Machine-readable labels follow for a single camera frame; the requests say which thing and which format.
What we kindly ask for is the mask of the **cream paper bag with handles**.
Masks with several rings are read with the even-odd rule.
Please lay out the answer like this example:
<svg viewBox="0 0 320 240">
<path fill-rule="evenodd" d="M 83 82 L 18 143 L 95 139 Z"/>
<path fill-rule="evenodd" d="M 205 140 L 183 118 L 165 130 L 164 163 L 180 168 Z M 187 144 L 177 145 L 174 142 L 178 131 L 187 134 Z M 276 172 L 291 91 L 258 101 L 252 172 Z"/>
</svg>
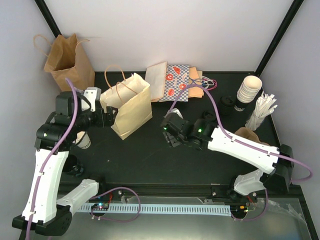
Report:
<svg viewBox="0 0 320 240">
<path fill-rule="evenodd" d="M 100 103 L 104 110 L 107 107 L 118 109 L 111 128 L 125 140 L 153 117 L 150 84 L 137 73 L 126 78 L 122 72 L 123 81 L 112 86 L 106 70 L 104 75 L 109 89 L 100 95 Z"/>
</svg>

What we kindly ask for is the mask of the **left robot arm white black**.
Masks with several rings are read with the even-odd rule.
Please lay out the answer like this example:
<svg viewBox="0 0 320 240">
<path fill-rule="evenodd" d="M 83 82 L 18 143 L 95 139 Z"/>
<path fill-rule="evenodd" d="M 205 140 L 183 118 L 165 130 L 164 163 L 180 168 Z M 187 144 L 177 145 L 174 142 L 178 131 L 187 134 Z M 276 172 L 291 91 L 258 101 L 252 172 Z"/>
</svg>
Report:
<svg viewBox="0 0 320 240">
<path fill-rule="evenodd" d="M 118 114 L 112 106 L 103 108 L 101 89 L 89 87 L 76 94 L 61 92 L 53 111 L 36 131 L 35 170 L 28 201 L 12 227 L 21 230 L 20 239 L 31 231 L 43 236 L 62 236 L 75 212 L 90 198 L 103 199 L 108 192 L 101 178 L 84 179 L 75 189 L 58 199 L 64 165 L 77 134 L 90 127 L 111 127 Z"/>
</svg>

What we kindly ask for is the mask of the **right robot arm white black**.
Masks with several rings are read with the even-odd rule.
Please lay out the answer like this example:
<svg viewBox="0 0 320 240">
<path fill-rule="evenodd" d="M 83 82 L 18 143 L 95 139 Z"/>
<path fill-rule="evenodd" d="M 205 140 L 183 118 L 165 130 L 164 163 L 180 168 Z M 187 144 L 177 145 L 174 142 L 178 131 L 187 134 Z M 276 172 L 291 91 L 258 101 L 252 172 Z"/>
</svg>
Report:
<svg viewBox="0 0 320 240">
<path fill-rule="evenodd" d="M 285 158 L 292 157 L 291 147 L 264 145 L 223 131 L 215 117 L 199 118 L 191 123 L 183 119 L 178 110 L 169 113 L 161 127 L 172 147 L 183 144 L 200 151 L 220 152 L 256 167 L 250 173 L 233 177 L 222 198 L 240 202 L 243 197 L 261 190 L 288 193 L 294 164 Z"/>
</svg>

